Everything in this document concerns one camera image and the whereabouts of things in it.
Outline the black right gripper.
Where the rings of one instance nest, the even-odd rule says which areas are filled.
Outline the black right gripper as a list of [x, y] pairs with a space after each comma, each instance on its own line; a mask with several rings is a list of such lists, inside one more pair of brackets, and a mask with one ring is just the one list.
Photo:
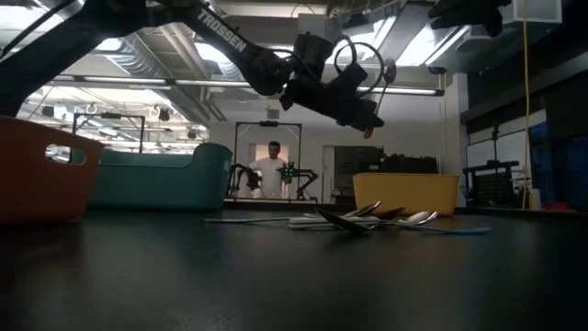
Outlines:
[[510, 4], [511, 0], [439, 0], [428, 17], [431, 29], [480, 25], [490, 37], [496, 37], [503, 31], [499, 8]]

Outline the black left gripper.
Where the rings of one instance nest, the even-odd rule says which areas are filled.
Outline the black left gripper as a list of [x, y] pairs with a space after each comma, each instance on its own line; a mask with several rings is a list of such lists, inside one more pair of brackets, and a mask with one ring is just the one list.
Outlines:
[[324, 84], [307, 70], [298, 69], [288, 80], [279, 102], [284, 110], [297, 104], [357, 131], [383, 127], [384, 121], [378, 115], [379, 104], [357, 95], [356, 89], [367, 77], [362, 67], [347, 67], [330, 83]]

